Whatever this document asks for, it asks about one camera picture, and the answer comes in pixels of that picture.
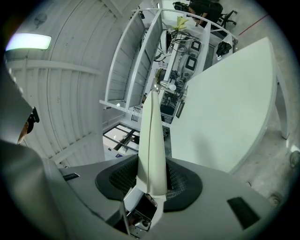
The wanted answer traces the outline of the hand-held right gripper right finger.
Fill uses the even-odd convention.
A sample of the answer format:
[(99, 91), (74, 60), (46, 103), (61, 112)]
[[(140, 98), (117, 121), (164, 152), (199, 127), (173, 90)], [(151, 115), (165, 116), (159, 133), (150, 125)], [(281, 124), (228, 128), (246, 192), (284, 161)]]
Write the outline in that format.
[(251, 240), (274, 211), (232, 175), (174, 158), (150, 162), (150, 187), (167, 195), (152, 240)]

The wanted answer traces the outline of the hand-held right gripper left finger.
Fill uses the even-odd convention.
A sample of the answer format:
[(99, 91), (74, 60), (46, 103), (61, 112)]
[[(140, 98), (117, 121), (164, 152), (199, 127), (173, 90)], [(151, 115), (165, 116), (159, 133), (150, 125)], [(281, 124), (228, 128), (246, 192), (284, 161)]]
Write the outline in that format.
[(119, 222), (123, 200), (137, 176), (138, 155), (59, 169), (76, 196), (105, 222)]

